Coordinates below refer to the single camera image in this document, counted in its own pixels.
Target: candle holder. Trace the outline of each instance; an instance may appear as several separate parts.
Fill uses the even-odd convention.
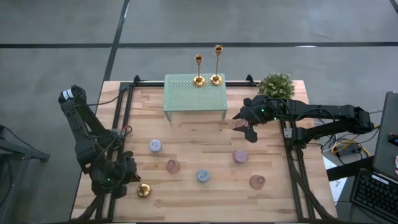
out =
[[[195,55],[195,60],[197,61],[198,64],[198,75],[195,76],[195,78],[193,78],[193,84],[197,87],[204,86],[206,83],[205,77],[200,76],[200,63],[202,58],[203,57],[201,55]]]
[[[221,46],[221,45],[216,45],[216,46],[214,47],[214,50],[215,50],[216,55],[217,55],[216,73],[210,77],[210,83],[211,83],[212,85],[214,85],[214,86],[221,85],[222,82],[223,82],[223,78],[218,74],[218,60],[219,60],[219,58],[220,58],[220,54],[221,54],[221,52],[223,51],[223,49],[224,49],[224,48],[223,48],[223,46]]]

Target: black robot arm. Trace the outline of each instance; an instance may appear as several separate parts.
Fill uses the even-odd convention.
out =
[[[257,133],[253,126],[275,119],[293,121],[293,124],[304,118],[333,119],[332,123],[314,128],[294,126],[292,129],[286,129],[284,134],[292,138],[292,146],[301,148],[305,148],[306,143],[314,138],[345,131],[364,134],[374,129],[369,113],[351,105],[308,105],[298,100],[280,100],[264,95],[257,95],[252,100],[246,98],[243,104],[244,106],[233,119],[244,119],[248,125],[234,128],[234,130],[244,132],[245,138],[250,142],[257,141]]]
[[[110,161],[105,154],[121,147],[124,134],[104,128],[87,105],[85,90],[76,85],[61,92],[58,102],[76,140],[77,161],[92,180],[92,191],[96,195],[113,191],[116,198],[124,196],[124,184],[140,180],[133,153],[126,151],[116,161]]]

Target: potted plant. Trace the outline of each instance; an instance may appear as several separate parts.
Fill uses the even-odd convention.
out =
[[[291,99],[294,96],[294,84],[289,74],[270,73],[260,82],[258,94],[277,99]]]

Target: wooden tabletop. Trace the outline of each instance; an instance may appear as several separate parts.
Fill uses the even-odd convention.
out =
[[[308,103],[304,82],[294,81],[295,100]],[[117,96],[120,82],[104,82],[99,102]],[[252,98],[254,87],[227,87],[228,112],[221,120],[219,111],[175,112],[168,122],[162,111],[163,88],[134,88],[129,125],[132,134],[126,138],[125,150],[134,152],[142,183],[153,191],[148,198],[139,198],[139,183],[127,184],[127,195],[117,199],[115,222],[275,222],[296,221],[289,170],[279,121],[255,127],[258,142],[250,143],[243,133],[233,131],[244,98]],[[124,104],[120,115],[123,119]],[[97,117],[111,128],[114,103],[98,107]],[[311,127],[313,121],[304,119],[298,126]],[[163,149],[153,154],[149,142],[158,139]],[[245,150],[248,160],[237,164],[233,152]],[[166,162],[176,159],[181,163],[177,174],[166,171]],[[328,212],[336,217],[335,204],[317,145],[304,149],[304,161],[310,188]],[[199,169],[210,171],[210,180],[199,183]],[[252,175],[263,175],[266,184],[254,190],[249,184]],[[305,217],[305,197],[300,192]],[[78,217],[93,200],[91,180],[82,175],[72,212]],[[108,203],[104,204],[104,214]]]

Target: gold ball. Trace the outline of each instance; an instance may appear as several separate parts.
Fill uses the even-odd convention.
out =
[[[151,191],[149,184],[140,184],[137,188],[137,194],[140,197],[148,197]]]

